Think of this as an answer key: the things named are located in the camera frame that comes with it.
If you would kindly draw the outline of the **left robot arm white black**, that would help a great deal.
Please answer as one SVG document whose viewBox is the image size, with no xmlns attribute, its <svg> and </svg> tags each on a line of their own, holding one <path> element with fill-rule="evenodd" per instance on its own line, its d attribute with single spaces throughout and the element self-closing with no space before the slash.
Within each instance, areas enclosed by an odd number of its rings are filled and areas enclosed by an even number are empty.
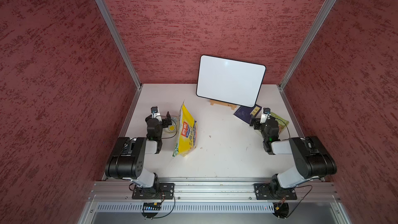
<svg viewBox="0 0 398 224">
<path fill-rule="evenodd" d="M 128 180 L 146 197 L 160 194 L 159 178 L 144 167 L 145 155 L 159 154 L 163 145 L 163 129 L 173 124 L 170 114 L 152 114 L 146 119 L 147 136 L 120 137 L 105 166 L 106 177 Z"/>
</svg>

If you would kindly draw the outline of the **patterned breakfast bowl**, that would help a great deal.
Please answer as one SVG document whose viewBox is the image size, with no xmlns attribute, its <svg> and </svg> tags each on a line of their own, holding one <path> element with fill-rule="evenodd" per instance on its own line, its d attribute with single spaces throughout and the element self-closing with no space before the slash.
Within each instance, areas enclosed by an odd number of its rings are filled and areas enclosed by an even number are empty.
<svg viewBox="0 0 398 224">
<path fill-rule="evenodd" d="M 178 117 L 177 116 L 172 116 L 171 117 L 172 124 L 169 125 L 165 130 L 166 133 L 168 134 L 175 134 L 177 132 L 177 124 L 178 124 Z"/>
</svg>

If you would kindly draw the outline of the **yellow oats bag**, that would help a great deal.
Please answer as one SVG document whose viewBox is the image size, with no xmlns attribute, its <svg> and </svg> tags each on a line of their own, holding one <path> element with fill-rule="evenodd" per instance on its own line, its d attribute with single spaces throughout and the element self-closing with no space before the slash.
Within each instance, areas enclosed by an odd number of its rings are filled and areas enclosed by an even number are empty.
<svg viewBox="0 0 398 224">
<path fill-rule="evenodd" d="M 184 104 L 180 108 L 178 120 L 178 134 L 173 157 L 186 156 L 197 145 L 197 121 Z"/>
</svg>

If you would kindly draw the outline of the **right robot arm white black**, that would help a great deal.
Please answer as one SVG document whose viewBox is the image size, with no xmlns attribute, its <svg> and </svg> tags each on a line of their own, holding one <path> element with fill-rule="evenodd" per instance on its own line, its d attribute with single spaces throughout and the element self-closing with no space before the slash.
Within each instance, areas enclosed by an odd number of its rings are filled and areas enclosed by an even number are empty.
<svg viewBox="0 0 398 224">
<path fill-rule="evenodd" d="M 252 117 L 249 125 L 259 130 L 263 137 L 263 148 L 269 155 L 291 155 L 294 166 L 272 176 L 270 182 L 255 184 L 257 199 L 296 199 L 294 189 L 312 180 L 333 175 L 337 165 L 316 136 L 279 139 L 279 124 L 275 117 Z"/>
</svg>

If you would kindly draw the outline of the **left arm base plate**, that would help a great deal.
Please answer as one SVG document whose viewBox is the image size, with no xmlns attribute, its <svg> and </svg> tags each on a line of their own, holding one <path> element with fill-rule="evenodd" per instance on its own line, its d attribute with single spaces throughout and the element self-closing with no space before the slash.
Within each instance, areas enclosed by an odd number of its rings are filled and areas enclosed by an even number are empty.
<svg viewBox="0 0 398 224">
<path fill-rule="evenodd" d="M 159 183 L 151 188 L 136 187 L 132 191 L 133 200 L 173 200 L 175 184 Z"/>
</svg>

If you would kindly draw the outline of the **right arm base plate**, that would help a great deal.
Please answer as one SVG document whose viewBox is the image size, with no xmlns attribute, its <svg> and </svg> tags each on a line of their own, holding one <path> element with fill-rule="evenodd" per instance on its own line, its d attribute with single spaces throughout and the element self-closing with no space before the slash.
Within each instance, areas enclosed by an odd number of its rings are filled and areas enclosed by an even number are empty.
<svg viewBox="0 0 398 224">
<path fill-rule="evenodd" d="M 254 184 L 257 200 L 297 200 L 294 188 L 285 189 L 271 183 Z"/>
</svg>

